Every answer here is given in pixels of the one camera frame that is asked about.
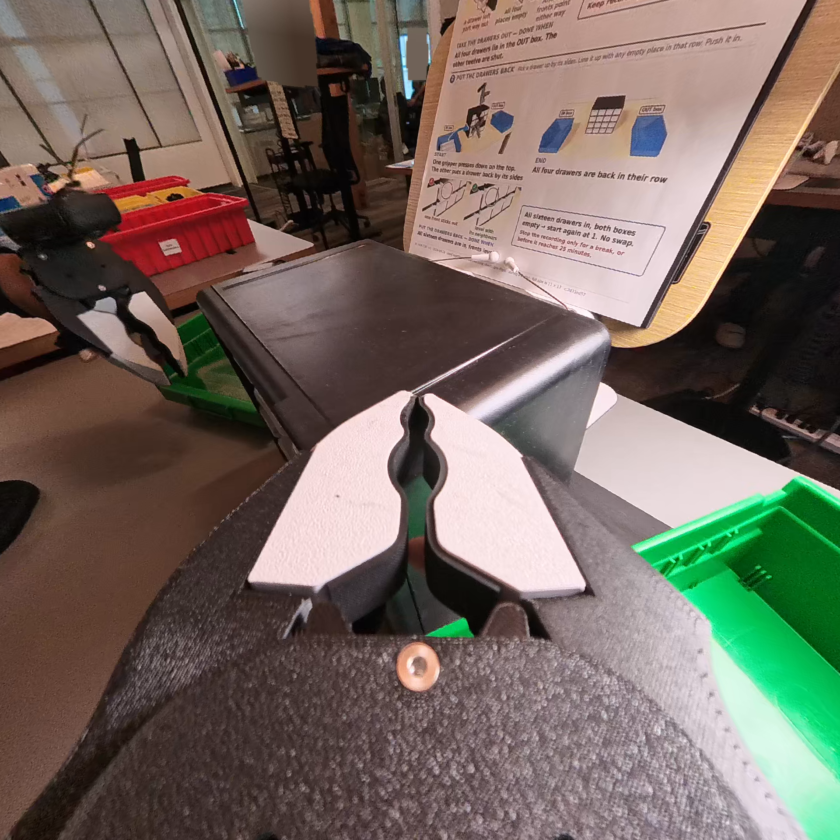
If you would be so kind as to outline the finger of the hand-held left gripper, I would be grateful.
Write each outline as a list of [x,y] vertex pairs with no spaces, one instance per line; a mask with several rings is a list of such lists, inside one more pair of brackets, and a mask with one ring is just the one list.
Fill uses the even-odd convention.
[[[127,361],[131,361],[133,351],[127,336],[127,298],[105,297],[96,302],[93,309],[79,316],[83,327],[98,341],[100,351],[123,370],[127,370]],[[155,385],[167,386],[169,377],[140,377]]]
[[180,334],[166,307],[146,288],[127,291],[127,336],[133,351],[127,370],[139,377],[164,377],[165,369],[188,373]]

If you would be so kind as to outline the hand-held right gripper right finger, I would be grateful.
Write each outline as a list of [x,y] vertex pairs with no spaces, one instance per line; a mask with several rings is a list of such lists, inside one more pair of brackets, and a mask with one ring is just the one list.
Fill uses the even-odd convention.
[[468,621],[500,602],[581,595],[586,579],[534,482],[503,436],[426,394],[425,575],[434,596]]

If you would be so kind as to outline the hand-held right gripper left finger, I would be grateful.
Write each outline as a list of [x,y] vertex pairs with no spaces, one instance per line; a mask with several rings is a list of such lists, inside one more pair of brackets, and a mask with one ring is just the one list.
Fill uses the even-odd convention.
[[396,392],[312,448],[248,574],[252,589],[330,602],[358,621],[401,587],[408,502],[400,478],[415,404]]

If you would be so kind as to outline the green plastic bin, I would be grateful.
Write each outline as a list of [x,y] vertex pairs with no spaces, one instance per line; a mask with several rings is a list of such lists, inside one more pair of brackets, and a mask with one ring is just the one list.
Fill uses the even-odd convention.
[[238,374],[205,316],[194,313],[177,331],[188,362],[186,377],[167,368],[170,384],[164,399],[195,411],[241,424],[266,428]]
[[488,693],[466,836],[838,838],[838,499],[805,479],[629,547],[531,458],[577,596],[443,652]]

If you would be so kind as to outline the black drawer cabinet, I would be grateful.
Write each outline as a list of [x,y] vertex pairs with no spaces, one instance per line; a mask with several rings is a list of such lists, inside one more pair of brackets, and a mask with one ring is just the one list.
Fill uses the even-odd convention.
[[596,320],[371,240],[196,301],[288,459],[395,392],[431,392],[567,480],[611,347]]

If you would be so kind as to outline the wooden office desk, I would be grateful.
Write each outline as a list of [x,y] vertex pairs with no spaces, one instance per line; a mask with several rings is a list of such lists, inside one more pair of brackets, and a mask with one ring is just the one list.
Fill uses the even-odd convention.
[[764,202],[767,205],[839,209],[839,141],[807,133],[785,163]]

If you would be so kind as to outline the person's left hand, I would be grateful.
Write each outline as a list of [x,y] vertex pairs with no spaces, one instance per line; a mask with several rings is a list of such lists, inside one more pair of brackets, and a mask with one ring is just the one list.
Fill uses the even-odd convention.
[[24,272],[20,258],[11,251],[1,251],[1,314],[11,313],[20,318],[43,318],[40,300],[34,285]]

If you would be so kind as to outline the wipes canister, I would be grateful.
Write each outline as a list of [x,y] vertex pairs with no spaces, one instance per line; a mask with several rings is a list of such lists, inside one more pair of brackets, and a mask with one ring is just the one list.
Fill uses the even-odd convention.
[[1,169],[1,214],[44,203],[52,195],[45,177],[34,164],[9,165]]

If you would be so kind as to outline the large red plastic bin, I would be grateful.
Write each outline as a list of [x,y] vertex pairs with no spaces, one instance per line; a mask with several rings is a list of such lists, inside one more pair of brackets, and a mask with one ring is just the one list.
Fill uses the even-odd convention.
[[101,241],[152,277],[253,244],[246,207],[235,196],[186,197],[126,213]]

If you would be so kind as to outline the shallow red plastic bin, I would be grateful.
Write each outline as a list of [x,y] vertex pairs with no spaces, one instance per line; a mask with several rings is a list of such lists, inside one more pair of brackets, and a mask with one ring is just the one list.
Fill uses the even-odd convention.
[[103,187],[95,193],[106,194],[114,202],[121,198],[132,196],[147,196],[161,190],[173,190],[176,187],[189,186],[190,181],[179,175],[167,175],[140,182],[132,182],[111,187]]

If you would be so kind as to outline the yellow plastic bin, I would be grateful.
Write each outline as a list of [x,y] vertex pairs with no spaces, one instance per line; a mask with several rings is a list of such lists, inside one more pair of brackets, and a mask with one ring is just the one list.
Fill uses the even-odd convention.
[[145,195],[133,195],[113,198],[113,201],[122,215],[137,212],[142,209],[157,207],[167,203],[176,203],[186,198],[202,196],[203,193],[191,188],[188,185],[177,186],[168,189],[147,193]]

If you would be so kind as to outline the dark dried plant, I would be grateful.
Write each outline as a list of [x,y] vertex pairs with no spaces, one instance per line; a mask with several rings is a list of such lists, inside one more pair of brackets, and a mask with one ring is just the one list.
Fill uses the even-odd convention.
[[65,187],[81,189],[79,172],[81,171],[82,152],[87,148],[90,140],[103,132],[103,129],[88,130],[89,115],[85,113],[80,121],[80,137],[73,146],[70,156],[60,157],[48,141],[39,143],[39,148],[47,155],[47,162],[35,164],[37,172],[46,184],[51,194],[57,194]]

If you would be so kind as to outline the beige side table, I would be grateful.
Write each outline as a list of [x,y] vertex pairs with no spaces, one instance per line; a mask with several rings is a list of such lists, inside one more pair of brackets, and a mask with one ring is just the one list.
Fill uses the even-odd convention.
[[[192,306],[199,291],[219,282],[310,256],[316,251],[306,239],[257,222],[248,224],[255,237],[253,243],[151,277],[172,312]],[[47,321],[2,315],[2,378],[15,375],[43,357],[52,358],[59,351],[58,332]]]

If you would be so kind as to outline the white board stand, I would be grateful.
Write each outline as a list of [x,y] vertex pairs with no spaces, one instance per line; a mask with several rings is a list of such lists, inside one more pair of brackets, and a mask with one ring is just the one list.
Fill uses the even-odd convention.
[[604,415],[617,404],[617,393],[613,388],[601,382],[596,390],[590,414],[586,420],[585,428],[589,429],[597,423]]

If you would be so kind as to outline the person's black clothing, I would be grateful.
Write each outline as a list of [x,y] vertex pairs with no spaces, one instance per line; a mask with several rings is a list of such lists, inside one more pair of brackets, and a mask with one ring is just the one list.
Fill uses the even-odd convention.
[[40,491],[25,480],[1,481],[1,544],[4,553],[25,529],[40,498]]

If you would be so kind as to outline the black office chair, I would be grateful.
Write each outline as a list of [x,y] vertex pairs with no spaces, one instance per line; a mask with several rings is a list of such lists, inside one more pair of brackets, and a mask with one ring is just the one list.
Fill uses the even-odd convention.
[[364,237],[362,227],[370,219],[357,212],[353,186],[361,174],[350,144],[350,106],[345,94],[333,96],[329,88],[321,91],[321,147],[325,167],[317,167],[311,153],[312,143],[291,140],[279,135],[280,158],[285,173],[276,174],[276,186],[283,202],[287,233],[312,232],[329,249],[326,226],[344,228],[350,241]]

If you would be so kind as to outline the hanging paper sign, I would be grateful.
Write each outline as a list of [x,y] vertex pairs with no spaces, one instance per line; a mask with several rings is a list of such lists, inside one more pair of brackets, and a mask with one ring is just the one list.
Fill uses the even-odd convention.
[[280,137],[289,141],[300,139],[298,126],[289,104],[285,88],[278,82],[267,80],[266,88]]

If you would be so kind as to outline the white power strip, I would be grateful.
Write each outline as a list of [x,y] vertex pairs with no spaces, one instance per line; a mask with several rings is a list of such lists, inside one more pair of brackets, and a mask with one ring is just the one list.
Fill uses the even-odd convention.
[[839,455],[839,420],[838,418],[822,428],[806,422],[801,417],[778,411],[772,407],[753,406],[750,413],[771,425],[788,439],[799,439],[834,455]]

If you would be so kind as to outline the black bag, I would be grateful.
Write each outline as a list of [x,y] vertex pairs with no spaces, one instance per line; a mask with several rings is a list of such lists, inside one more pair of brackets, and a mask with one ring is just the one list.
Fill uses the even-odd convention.
[[371,55],[351,40],[317,36],[316,53],[319,69],[342,69],[367,77],[371,74]]

